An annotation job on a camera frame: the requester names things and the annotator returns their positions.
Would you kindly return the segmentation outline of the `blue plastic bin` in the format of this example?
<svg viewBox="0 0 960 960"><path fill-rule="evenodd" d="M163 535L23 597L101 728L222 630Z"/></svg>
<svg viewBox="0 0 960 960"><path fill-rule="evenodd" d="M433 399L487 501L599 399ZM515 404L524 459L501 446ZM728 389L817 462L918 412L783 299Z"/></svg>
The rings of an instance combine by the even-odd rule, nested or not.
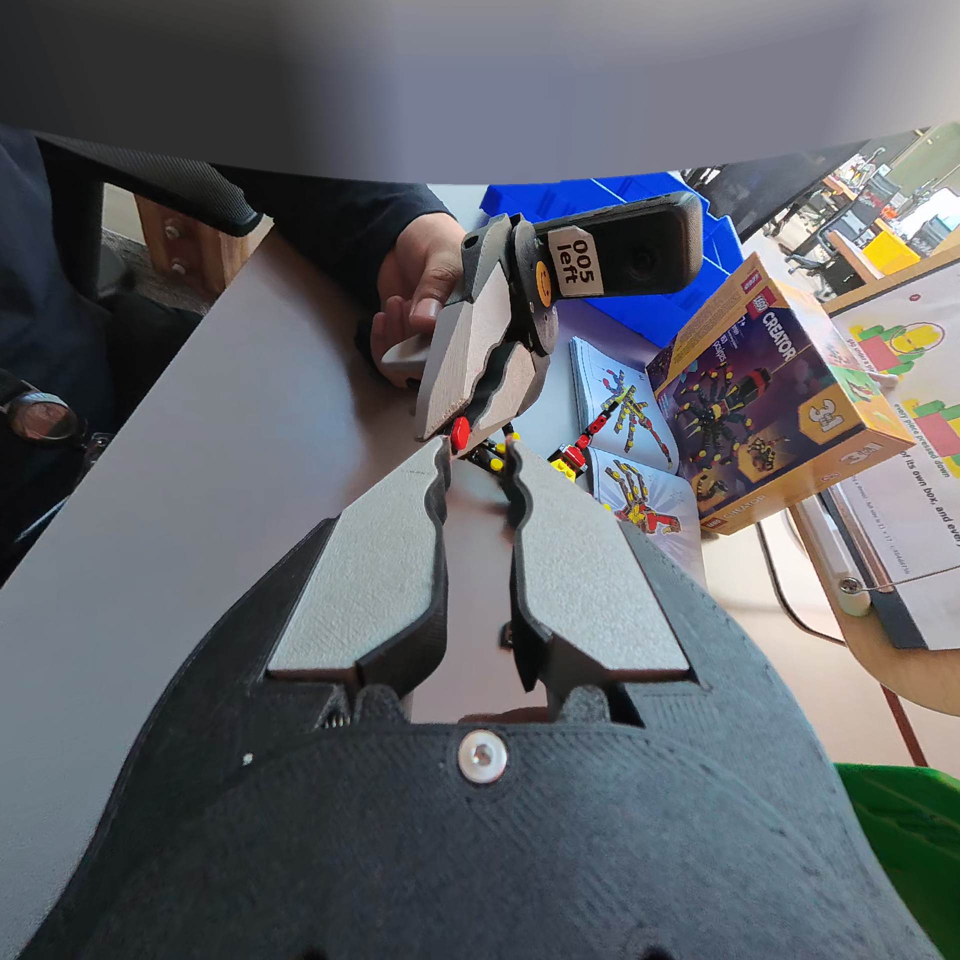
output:
<svg viewBox="0 0 960 960"><path fill-rule="evenodd" d="M676 294L594 297L586 302L659 347L666 346L743 263L730 217L714 217L703 202L702 269Z"/></svg>
<svg viewBox="0 0 960 960"><path fill-rule="evenodd" d="M488 217L522 213L531 222L544 222L677 191L691 192L692 189L672 172L566 179L554 183L491 184L486 188L480 208Z"/></svg>

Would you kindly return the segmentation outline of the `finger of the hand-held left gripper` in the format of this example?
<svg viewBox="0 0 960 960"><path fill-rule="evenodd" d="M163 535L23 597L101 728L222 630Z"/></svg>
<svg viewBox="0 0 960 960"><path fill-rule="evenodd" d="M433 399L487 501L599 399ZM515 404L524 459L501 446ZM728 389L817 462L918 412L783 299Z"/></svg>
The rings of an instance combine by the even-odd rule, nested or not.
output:
<svg viewBox="0 0 960 960"><path fill-rule="evenodd" d="M420 442L465 416L479 443L517 414L517 343L504 343L511 321L506 276L492 273L474 302L438 314L419 386L414 438Z"/></svg>
<svg viewBox="0 0 960 960"><path fill-rule="evenodd" d="M537 354L522 342L498 345L466 408L469 440L486 440L528 409L543 390L549 364L549 355Z"/></svg>

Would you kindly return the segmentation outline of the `green plastic bin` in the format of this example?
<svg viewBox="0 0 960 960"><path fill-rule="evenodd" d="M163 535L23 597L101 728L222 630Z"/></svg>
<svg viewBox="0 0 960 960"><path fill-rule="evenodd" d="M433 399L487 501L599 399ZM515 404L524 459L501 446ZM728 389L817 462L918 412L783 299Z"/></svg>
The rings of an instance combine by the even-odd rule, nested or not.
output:
<svg viewBox="0 0 960 960"><path fill-rule="evenodd" d="M943 957L959 957L959 781L926 767L839 763L860 826Z"/></svg>

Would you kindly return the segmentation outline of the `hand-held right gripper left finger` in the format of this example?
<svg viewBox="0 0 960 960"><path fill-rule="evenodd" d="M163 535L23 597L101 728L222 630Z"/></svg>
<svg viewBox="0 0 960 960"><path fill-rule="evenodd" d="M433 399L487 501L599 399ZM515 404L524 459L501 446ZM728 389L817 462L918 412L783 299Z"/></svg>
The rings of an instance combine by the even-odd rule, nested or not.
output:
<svg viewBox="0 0 960 960"><path fill-rule="evenodd" d="M408 695L447 647L450 441L433 438L346 507L268 662L270 676Z"/></svg>

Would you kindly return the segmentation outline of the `scorpion picture instruction booklet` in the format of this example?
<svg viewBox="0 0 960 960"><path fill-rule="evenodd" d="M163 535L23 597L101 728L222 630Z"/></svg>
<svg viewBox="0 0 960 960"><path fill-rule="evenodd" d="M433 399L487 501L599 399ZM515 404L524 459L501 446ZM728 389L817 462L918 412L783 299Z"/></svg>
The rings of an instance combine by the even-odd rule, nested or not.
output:
<svg viewBox="0 0 960 960"><path fill-rule="evenodd" d="M705 588L700 517L690 484L669 472L591 446L585 454L594 498L619 521L630 522L647 534Z"/></svg>

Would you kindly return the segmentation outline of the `black lego leg red tip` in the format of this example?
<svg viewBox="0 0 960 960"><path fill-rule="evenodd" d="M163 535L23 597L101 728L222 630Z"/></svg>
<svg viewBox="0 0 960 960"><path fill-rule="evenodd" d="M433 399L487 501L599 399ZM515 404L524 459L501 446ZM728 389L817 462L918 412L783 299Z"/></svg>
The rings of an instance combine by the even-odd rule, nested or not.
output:
<svg viewBox="0 0 960 960"><path fill-rule="evenodd" d="M503 425L501 441L496 441L495 437L487 437L477 442L474 442L476 438L469 434L469 426L463 415L453 421L449 437L453 456L472 463L487 473L501 474L505 467L507 439L518 436L513 425L510 422Z"/></svg>

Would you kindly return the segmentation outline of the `plywood sign stand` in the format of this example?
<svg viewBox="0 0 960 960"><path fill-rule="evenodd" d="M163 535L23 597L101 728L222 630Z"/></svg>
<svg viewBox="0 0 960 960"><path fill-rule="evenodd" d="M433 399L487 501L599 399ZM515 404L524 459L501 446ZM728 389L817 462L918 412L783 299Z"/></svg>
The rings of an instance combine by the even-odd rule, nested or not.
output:
<svg viewBox="0 0 960 960"><path fill-rule="evenodd" d="M882 293L894 282L911 279L958 258L958 247L937 252L912 267L835 298L827 304L826 312L833 318L833 308L852 306L866 297ZM882 382L886 397L894 378L868 371ZM824 589L843 641L858 663L887 689L932 711L958 715L958 649L931 651L895 647L872 606L862 617L846 615L839 606L834 584L841 576L855 577L857 566L824 498L833 487L792 507L789 513Z"/></svg>

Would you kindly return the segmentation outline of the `white printed instruction sign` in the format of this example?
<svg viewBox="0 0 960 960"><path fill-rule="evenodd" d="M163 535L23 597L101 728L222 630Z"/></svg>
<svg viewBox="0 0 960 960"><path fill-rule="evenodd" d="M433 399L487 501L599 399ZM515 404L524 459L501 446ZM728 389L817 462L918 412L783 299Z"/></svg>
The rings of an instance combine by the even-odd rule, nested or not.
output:
<svg viewBox="0 0 960 960"><path fill-rule="evenodd" d="M824 495L894 647L959 646L959 265L894 282L834 325L886 391L913 445Z"/></svg>

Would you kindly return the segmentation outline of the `person's left hand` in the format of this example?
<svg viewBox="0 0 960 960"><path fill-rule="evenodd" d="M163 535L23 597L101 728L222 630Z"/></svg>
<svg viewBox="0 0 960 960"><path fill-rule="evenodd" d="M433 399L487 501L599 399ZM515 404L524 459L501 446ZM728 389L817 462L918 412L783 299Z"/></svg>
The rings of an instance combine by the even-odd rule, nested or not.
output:
<svg viewBox="0 0 960 960"><path fill-rule="evenodd" d="M406 379L387 371L383 355L419 334L432 334L437 317L463 275L466 235L449 213L422 215L398 235L377 277L380 311L372 318L370 351L380 373L398 389Z"/></svg>

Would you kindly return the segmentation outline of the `spider picture instruction booklet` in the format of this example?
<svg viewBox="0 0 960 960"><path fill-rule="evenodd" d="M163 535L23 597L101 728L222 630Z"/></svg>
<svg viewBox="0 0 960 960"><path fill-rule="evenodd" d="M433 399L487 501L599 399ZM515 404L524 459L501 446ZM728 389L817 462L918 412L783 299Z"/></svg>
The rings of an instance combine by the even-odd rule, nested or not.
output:
<svg viewBox="0 0 960 960"><path fill-rule="evenodd" d="M591 446L621 460L676 474L679 452L657 405L646 371L604 354L580 338L569 342L579 421L588 426L620 398Z"/></svg>

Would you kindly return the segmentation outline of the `yellow storage bin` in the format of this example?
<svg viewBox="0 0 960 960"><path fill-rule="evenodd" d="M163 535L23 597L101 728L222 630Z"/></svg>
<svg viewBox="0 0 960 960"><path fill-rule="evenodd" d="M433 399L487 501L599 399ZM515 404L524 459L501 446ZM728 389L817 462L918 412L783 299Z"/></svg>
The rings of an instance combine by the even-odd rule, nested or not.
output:
<svg viewBox="0 0 960 960"><path fill-rule="evenodd" d="M905 270L922 260L899 235L885 229L881 229L863 247L863 255L884 277Z"/></svg>

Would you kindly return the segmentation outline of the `red black lego scorpion model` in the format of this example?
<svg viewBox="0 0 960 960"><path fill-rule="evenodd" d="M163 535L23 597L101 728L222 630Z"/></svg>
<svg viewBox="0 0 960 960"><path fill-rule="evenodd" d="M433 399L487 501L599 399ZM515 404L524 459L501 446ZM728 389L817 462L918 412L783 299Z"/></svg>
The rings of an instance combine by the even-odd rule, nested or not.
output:
<svg viewBox="0 0 960 960"><path fill-rule="evenodd" d="M621 402L627 398L627 395L628 390L622 390L617 396L606 400L601 406L601 413L583 429L574 443L563 445L551 454L548 458L550 465L574 483L577 482L580 476L588 474L592 468L585 452L588 451L594 436L606 426L613 412ZM618 461L616 463L619 469L607 469L606 473L619 484L625 500L624 507L621 510L617 510L615 515L618 520L627 522L633 519L631 511L635 506L636 497L634 494L636 491L632 486L625 483L625 481L631 479L626 475L628 473L628 465Z"/></svg>

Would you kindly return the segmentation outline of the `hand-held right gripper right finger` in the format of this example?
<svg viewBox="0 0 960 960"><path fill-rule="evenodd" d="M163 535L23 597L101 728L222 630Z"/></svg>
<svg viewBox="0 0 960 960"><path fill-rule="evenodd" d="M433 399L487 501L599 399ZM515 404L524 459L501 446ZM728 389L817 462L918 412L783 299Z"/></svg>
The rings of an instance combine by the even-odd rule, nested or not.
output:
<svg viewBox="0 0 960 960"><path fill-rule="evenodd" d="M511 642L548 715L570 692L672 682L690 664L620 523L523 442L507 441Z"/></svg>

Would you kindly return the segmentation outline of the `yellow lego set box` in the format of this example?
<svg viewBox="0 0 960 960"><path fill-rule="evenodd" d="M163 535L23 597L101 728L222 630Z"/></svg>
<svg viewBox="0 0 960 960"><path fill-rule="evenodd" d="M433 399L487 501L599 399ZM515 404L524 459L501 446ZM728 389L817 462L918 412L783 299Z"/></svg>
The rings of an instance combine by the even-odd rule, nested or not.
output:
<svg viewBox="0 0 960 960"><path fill-rule="evenodd" d="M822 305L756 253L646 372L707 532L736 533L915 444Z"/></svg>

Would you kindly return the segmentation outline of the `person's left forearm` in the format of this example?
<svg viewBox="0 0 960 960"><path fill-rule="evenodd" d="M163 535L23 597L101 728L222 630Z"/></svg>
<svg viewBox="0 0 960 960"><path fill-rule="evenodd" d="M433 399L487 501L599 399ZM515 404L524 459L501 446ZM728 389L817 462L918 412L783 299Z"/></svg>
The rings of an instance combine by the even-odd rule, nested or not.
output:
<svg viewBox="0 0 960 960"><path fill-rule="evenodd" d="M300 255L367 308L379 304L378 272L402 231L420 216L450 213L424 184L213 167Z"/></svg>

